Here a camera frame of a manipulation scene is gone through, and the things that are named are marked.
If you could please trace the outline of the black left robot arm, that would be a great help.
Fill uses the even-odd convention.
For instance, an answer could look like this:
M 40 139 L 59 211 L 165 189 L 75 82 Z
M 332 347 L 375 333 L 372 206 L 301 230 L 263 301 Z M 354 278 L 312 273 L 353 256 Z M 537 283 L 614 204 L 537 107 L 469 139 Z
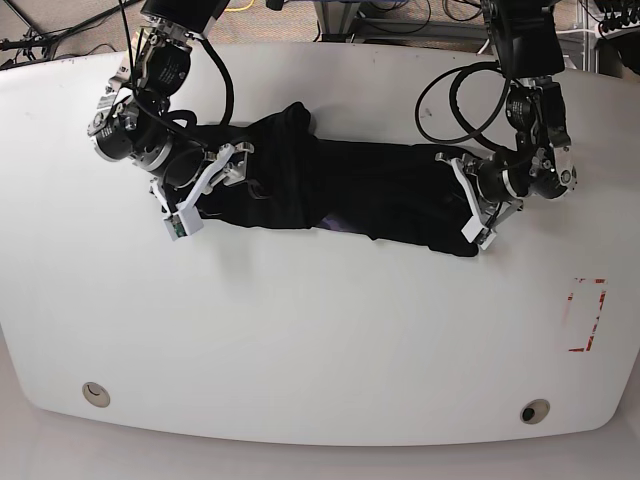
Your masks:
M 561 86 L 554 75 L 564 69 L 551 1 L 484 1 L 481 10 L 497 59 L 451 70 L 449 106 L 463 128 L 463 141 L 475 140 L 490 151 L 479 158 L 441 155 L 462 186 L 471 217 L 462 228 L 467 241 L 486 247 L 495 228 L 520 210 L 525 198 L 557 200 L 575 188 L 571 139 Z M 515 131 L 515 149 L 488 140 L 482 127 L 463 117 L 457 102 L 462 82 L 479 71 L 504 80 L 497 110 Z

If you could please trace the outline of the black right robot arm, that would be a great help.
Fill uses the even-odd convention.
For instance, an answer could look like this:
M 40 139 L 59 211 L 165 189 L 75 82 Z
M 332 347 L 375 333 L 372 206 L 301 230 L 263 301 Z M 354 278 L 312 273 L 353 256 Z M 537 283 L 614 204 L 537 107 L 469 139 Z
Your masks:
M 296 209 L 295 163 L 304 132 L 292 120 L 301 104 L 245 125 L 231 122 L 231 75 L 206 38 L 226 9 L 224 1 L 147 1 L 147 27 L 127 38 L 127 57 L 112 76 L 88 126 L 108 162 L 125 159 L 150 175 L 149 192 L 177 238 L 208 219 L 244 228 L 286 229 L 305 224 Z M 199 41 L 224 83 L 217 124 L 200 125 L 171 98 L 191 68 L 190 40 Z

